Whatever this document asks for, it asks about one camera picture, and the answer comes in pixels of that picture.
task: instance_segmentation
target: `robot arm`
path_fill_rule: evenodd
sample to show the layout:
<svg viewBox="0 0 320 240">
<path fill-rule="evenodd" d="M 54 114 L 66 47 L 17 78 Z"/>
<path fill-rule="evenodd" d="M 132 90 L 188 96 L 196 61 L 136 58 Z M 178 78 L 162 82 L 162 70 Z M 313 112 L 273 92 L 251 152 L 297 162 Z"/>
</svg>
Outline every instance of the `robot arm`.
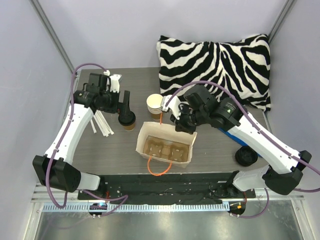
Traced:
<svg viewBox="0 0 320 240">
<path fill-rule="evenodd" d="M 74 93 L 74 112 L 69 129 L 60 143 L 59 150 L 54 156 L 50 171 L 50 186 L 52 188 L 74 192 L 75 190 L 96 191 L 103 184 L 97 175 L 78 171 L 72 166 L 73 157 L 78 142 L 97 110 L 106 113 L 118 113 L 120 124 L 135 121 L 135 114 L 130 111 L 130 92 L 124 91 L 123 102 L 119 102 L 121 75 L 111 76 L 91 73 L 88 84 L 82 90 Z M 68 115 L 52 145 L 45 152 L 44 156 L 35 156 L 33 167 L 40 180 L 45 186 L 46 171 L 49 159 L 52 157 L 56 145 L 64 134 L 71 114 L 71 106 Z"/>
<path fill-rule="evenodd" d="M 177 132 L 192 134 L 197 126 L 210 124 L 212 127 L 220 128 L 242 140 L 269 163 L 268 166 L 259 169 L 234 172 L 232 179 L 230 179 L 233 187 L 242 192 L 268 187 L 278 194 L 287 195 L 299 184 L 305 166 L 285 155 L 276 145 L 260 134 L 243 116 L 231 98 L 225 98 L 218 102 L 203 85 L 195 85 L 183 96 L 189 105 L 181 103 L 175 96 L 166 106 L 170 95 L 164 97 L 161 104 L 163 112 L 172 110 L 170 120 L 174 122 Z M 307 151 L 299 152 L 287 146 L 261 126 L 250 113 L 248 116 L 261 131 L 293 156 L 306 162 L 310 161 L 310 153 Z"/>
</svg>

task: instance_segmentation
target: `pillow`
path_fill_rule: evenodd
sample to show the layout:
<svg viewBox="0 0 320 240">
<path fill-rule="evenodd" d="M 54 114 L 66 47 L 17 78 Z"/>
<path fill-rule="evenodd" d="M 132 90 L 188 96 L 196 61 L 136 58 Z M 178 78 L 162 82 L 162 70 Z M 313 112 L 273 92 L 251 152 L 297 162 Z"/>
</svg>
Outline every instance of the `pillow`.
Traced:
<svg viewBox="0 0 320 240">
<path fill-rule="evenodd" d="M 266 34 L 226 43 L 184 43 L 161 36 L 156 49 L 163 96 L 173 94 L 187 83 L 205 80 L 229 90 L 243 105 L 270 110 L 270 48 Z M 182 102 L 185 102 L 183 94 L 191 87 L 178 93 Z M 228 97 L 217 87 L 208 84 L 205 87 L 218 101 Z"/>
</svg>

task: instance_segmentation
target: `wooden table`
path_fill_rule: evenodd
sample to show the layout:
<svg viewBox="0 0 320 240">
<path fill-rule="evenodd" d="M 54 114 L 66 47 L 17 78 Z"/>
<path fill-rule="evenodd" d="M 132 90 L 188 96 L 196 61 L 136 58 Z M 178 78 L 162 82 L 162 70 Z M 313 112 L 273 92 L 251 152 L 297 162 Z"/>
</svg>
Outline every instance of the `wooden table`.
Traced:
<svg viewBox="0 0 320 240">
<path fill-rule="evenodd" d="M 121 74 L 120 100 L 124 90 L 130 91 L 130 108 L 136 115 L 133 131 L 125 131 L 118 122 L 117 114 L 104 113 L 114 135 L 103 137 L 98 126 L 94 134 L 90 124 L 87 125 L 76 148 L 73 165 L 81 172 L 97 175 L 148 173 L 147 160 L 136 152 L 137 137 L 144 122 L 153 121 L 147 109 L 146 99 L 149 95 L 159 93 L 159 68 L 118 68 L 110 69 L 111 74 Z M 78 89 L 87 83 L 90 73 L 102 73 L 99 69 L 82 70 Z M 263 113 L 259 109 L 248 108 L 256 120 L 266 127 Z M 170 114 L 163 117 L 163 122 L 171 124 Z M 235 153 L 241 147 L 218 129 L 209 125 L 197 128 L 197 138 L 193 146 L 193 157 L 186 168 L 172 166 L 170 173 L 233 172 L 263 167 L 267 162 L 259 158 L 249 167 L 242 167 L 235 162 Z M 167 163 L 152 161 L 150 167 L 154 173 L 162 172 Z"/>
</svg>

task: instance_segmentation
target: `reflective metal surface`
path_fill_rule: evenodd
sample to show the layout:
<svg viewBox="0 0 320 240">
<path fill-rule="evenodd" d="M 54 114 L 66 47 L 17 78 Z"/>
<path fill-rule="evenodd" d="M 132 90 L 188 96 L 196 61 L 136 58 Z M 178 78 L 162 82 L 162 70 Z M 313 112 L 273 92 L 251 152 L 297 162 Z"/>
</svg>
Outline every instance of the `reflective metal surface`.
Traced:
<svg viewBox="0 0 320 240">
<path fill-rule="evenodd" d="M 259 213 L 266 201 L 247 203 L 245 215 Z M 291 201 L 271 201 L 254 219 L 227 212 L 88 213 L 44 212 L 36 240 L 302 240 Z"/>
</svg>

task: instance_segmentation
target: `gray wall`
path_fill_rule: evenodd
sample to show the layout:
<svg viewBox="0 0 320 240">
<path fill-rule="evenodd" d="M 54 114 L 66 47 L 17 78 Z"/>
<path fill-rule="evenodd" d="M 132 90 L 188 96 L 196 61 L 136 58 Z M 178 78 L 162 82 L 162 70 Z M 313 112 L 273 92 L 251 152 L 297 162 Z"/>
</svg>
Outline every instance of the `gray wall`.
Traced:
<svg viewBox="0 0 320 240">
<path fill-rule="evenodd" d="M 71 74 L 29 1 L 0 7 L 0 239 L 22 239 L 32 167 L 57 134 Z"/>
<path fill-rule="evenodd" d="M 298 0 L 271 43 L 268 114 L 273 133 L 297 150 L 312 153 L 320 169 L 320 2 Z M 304 170 L 302 187 L 320 187 L 320 176 Z M 319 228 L 320 193 L 306 194 L 309 216 Z"/>
<path fill-rule="evenodd" d="M 156 42 L 268 34 L 286 0 L 39 0 L 74 66 L 157 67 Z"/>
</svg>

